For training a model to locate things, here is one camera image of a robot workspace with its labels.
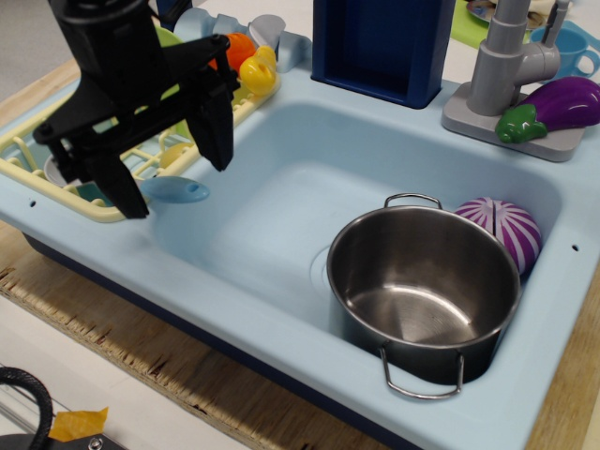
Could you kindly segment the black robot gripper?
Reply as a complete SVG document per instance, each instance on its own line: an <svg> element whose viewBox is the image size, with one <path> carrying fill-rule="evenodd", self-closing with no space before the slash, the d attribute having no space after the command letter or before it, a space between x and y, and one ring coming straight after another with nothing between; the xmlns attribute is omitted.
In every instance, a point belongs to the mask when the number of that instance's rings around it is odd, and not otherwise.
<svg viewBox="0 0 600 450"><path fill-rule="evenodd" d="M34 137L51 149L65 180L93 179L125 218L146 218L146 202L120 155L143 142L131 139L124 76L133 27L154 24L154 12L145 1L52 1L50 8L81 79ZM230 42L216 34L181 44L185 49L172 60L185 73L183 121L200 154L222 172L233 159L232 101L239 87L226 55Z"/></svg>

